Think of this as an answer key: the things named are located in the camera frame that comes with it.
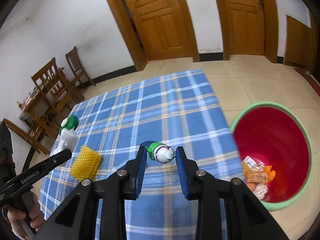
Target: tile floor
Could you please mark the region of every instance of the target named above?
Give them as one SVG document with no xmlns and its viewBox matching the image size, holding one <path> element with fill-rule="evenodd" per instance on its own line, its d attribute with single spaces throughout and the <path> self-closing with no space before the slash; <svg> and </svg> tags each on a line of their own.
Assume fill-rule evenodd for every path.
<svg viewBox="0 0 320 240">
<path fill-rule="evenodd" d="M 268 100 L 293 111 L 303 122 L 313 144 L 313 176 L 303 196 L 292 206 L 272 212 L 291 240 L 298 239 L 313 223 L 320 210 L 320 97 L 291 67 L 270 63 L 263 56 L 234 55 L 230 61 L 193 63 L 191 58 L 150 62 L 145 70 L 127 74 L 89 87 L 91 98 L 124 85 L 156 76 L 201 68 L 217 95 L 227 122 L 251 103 Z M 35 153 L 32 163 L 45 155 Z M 35 185 L 38 194 L 40 185 Z"/>
</svg>

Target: yellow sponge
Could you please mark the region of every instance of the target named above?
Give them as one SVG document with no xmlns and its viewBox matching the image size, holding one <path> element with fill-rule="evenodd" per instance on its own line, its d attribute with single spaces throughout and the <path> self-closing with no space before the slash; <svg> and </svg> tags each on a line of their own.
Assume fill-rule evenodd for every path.
<svg viewBox="0 0 320 240">
<path fill-rule="evenodd" d="M 81 181 L 83 179 L 93 179 L 97 174 L 98 167 L 101 162 L 101 156 L 82 145 L 79 156 L 75 159 L 70 168 L 70 175 Z"/>
</svg>

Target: door frame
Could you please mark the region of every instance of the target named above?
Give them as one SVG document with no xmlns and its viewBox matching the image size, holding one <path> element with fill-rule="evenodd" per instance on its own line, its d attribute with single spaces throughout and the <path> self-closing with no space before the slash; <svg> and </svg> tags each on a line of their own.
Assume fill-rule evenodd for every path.
<svg viewBox="0 0 320 240">
<path fill-rule="evenodd" d="M 134 33 L 130 20 L 126 14 L 122 1 L 107 0 L 107 2 L 116 20 L 116 23 L 119 27 L 120 33 L 122 34 L 124 42 L 128 47 L 129 53 L 132 57 L 132 60 L 134 62 L 136 69 L 138 71 L 143 70 L 148 63 L 148 60 L 142 52 L 142 49 Z M 183 20 L 186 24 L 187 35 L 190 43 L 191 52 L 190 52 L 190 55 L 188 56 L 193 58 L 193 62 L 199 62 L 200 59 L 199 59 L 198 47 L 196 43 L 196 36 L 193 29 L 187 2 L 186 0 L 178 0 L 178 2 L 180 4 L 180 8 L 182 11 Z"/>
<path fill-rule="evenodd" d="M 216 0 L 220 17 L 223 40 L 223 60 L 230 60 L 229 26 L 227 9 L 224 0 Z M 265 19 L 265 48 L 264 55 L 272 63 L 277 62 L 278 52 L 278 12 L 276 0 L 263 0 Z"/>
<path fill-rule="evenodd" d="M 310 51 L 310 62 L 307 70 L 310 74 L 313 74 L 316 65 L 316 57 L 318 53 L 318 25 L 312 11 L 310 11 L 310 25 L 311 25 L 311 51 Z"/>
</svg>

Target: green bucket rim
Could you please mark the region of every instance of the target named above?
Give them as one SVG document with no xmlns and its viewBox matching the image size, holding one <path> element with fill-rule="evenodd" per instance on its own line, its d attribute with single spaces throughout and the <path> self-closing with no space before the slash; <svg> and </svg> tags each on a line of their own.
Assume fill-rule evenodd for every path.
<svg viewBox="0 0 320 240">
<path fill-rule="evenodd" d="M 281 111 L 283 111 L 284 113 L 286 113 L 288 116 L 290 116 L 295 122 L 296 124 L 299 126 L 300 130 L 302 131 L 304 138 L 306 140 L 307 146 L 308 146 L 308 151 L 309 151 L 309 169 L 308 169 L 308 174 L 307 177 L 305 179 L 305 181 L 303 182 L 300 190 L 293 195 L 290 199 L 285 200 L 285 201 L 281 201 L 281 202 L 277 202 L 277 203 L 270 203 L 270 202 L 265 202 L 265 201 L 261 201 L 261 203 L 264 205 L 264 207 L 266 209 L 268 209 L 268 211 L 277 211 L 277 210 L 281 210 L 284 209 L 290 205 L 292 205 L 294 202 L 297 201 L 297 199 L 303 194 L 303 192 L 305 191 L 307 184 L 310 180 L 311 177 L 311 173 L 312 173 L 312 166 L 313 166 L 313 156 L 312 156 L 312 145 L 311 145 L 311 140 L 310 137 L 306 131 L 306 129 L 304 128 L 302 122 L 299 120 L 299 118 L 293 113 L 291 112 L 288 108 L 282 106 L 281 104 L 275 103 L 275 102 L 270 102 L 270 101 L 261 101 L 261 102 L 257 102 L 254 103 L 252 105 L 247 106 L 245 109 L 243 109 L 233 120 L 230 129 L 232 130 L 232 132 L 234 132 L 236 125 L 238 124 L 239 120 L 245 115 L 247 114 L 249 111 L 251 111 L 252 109 L 258 108 L 258 107 L 273 107 L 276 109 L 279 109 Z"/>
</svg>

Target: green and white toy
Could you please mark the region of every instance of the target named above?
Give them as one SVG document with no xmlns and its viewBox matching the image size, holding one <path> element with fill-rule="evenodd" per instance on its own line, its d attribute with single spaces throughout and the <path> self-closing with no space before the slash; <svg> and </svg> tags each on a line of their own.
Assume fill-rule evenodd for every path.
<svg viewBox="0 0 320 240">
<path fill-rule="evenodd" d="M 68 130 L 75 130 L 78 126 L 78 118 L 75 115 L 70 115 L 69 117 L 63 119 L 61 122 L 61 127 L 59 129 L 59 134 L 61 134 L 61 131 L 63 128 L 66 128 Z"/>
<path fill-rule="evenodd" d="M 169 163 L 176 157 L 174 150 L 170 146 L 160 142 L 151 143 L 147 148 L 147 152 L 151 160 L 160 163 Z"/>
</svg>

